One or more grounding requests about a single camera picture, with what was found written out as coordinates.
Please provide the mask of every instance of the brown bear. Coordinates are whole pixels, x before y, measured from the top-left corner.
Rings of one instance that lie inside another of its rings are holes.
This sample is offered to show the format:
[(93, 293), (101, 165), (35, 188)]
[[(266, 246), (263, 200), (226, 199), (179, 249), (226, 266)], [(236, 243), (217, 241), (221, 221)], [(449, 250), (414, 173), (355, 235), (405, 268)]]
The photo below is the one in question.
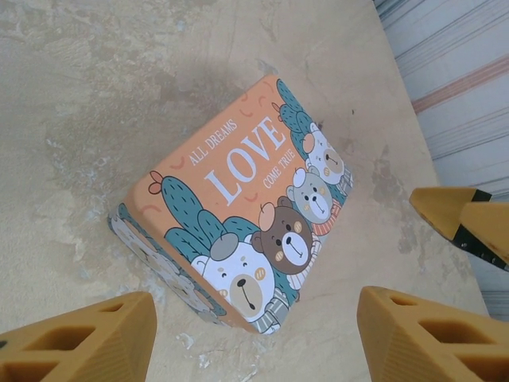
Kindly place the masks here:
[[(300, 275), (309, 268), (316, 256), (315, 240), (305, 218), (292, 208), (288, 197), (279, 197), (277, 207), (272, 203), (263, 205), (258, 223), (261, 231), (253, 234), (251, 245), (265, 254), (274, 268), (287, 275)], [(297, 284), (306, 275), (307, 272), (301, 275)]]

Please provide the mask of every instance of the cardboard box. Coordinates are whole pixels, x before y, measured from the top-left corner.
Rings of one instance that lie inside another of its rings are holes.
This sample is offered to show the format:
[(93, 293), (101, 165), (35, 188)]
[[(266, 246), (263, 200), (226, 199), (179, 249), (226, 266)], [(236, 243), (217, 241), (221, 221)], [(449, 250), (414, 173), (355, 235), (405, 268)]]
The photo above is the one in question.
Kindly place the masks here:
[(267, 76), (142, 178), (109, 224), (205, 321), (269, 334), (351, 188), (319, 127)]

